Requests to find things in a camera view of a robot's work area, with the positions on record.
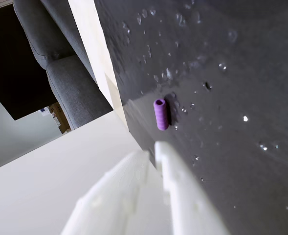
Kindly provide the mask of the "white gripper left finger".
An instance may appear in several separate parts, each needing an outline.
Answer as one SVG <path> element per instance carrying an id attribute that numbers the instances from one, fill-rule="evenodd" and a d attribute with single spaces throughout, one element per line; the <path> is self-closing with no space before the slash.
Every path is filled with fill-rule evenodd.
<path id="1" fill-rule="evenodd" d="M 171 235 L 171 210 L 147 151 L 130 153 L 76 203 L 64 235 Z"/>

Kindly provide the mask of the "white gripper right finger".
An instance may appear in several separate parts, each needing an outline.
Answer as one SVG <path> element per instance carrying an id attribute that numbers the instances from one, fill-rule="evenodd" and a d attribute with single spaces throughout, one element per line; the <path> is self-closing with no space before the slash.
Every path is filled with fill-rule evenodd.
<path id="1" fill-rule="evenodd" d="M 169 197 L 173 234 L 230 234 L 188 165 L 168 142 L 155 142 L 155 166 L 162 175 L 165 195 Z"/>

